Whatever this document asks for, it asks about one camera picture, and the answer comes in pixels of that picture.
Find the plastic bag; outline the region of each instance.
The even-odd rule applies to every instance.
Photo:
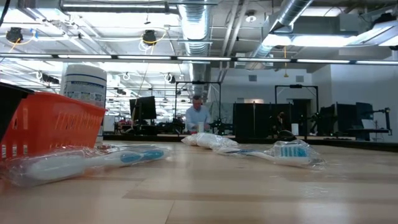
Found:
[[[198,133],[187,136],[181,140],[185,144],[191,146],[201,146],[208,149],[217,149],[220,147],[235,147],[238,146],[236,141],[230,140],[223,136],[210,133]]]
[[[62,147],[51,153],[7,159],[2,176],[21,187],[32,187],[83,175],[88,170],[123,167],[165,159],[170,151],[161,147],[116,146],[107,153],[87,147]]]
[[[276,142],[272,148],[265,151],[239,149],[236,147],[221,147],[213,149],[218,154],[234,156],[255,156],[275,164],[303,167],[310,169],[323,169],[326,162],[309,144],[302,140],[291,142]]]

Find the light blue shirt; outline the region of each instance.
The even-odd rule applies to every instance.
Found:
[[[187,109],[187,112],[185,112],[185,127],[187,127],[188,131],[198,131],[193,128],[195,125],[198,125],[199,122],[209,124],[210,121],[209,109],[205,106],[201,106],[199,111],[191,106]]]

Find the wooden table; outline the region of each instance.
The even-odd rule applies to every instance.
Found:
[[[0,223],[398,223],[398,154],[315,146],[328,162],[315,171],[161,145],[173,156],[31,189],[2,186]]]

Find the orange basket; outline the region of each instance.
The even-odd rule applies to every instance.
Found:
[[[94,147],[104,108],[53,93],[23,99],[0,143],[0,159],[46,153],[61,146]]]

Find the man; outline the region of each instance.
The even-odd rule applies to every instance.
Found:
[[[192,106],[187,109],[185,113],[185,125],[190,133],[197,133],[198,132],[198,125],[199,123],[203,122],[205,125],[205,130],[210,129],[210,113],[209,110],[202,106],[202,101],[200,96],[194,96],[192,98]]]

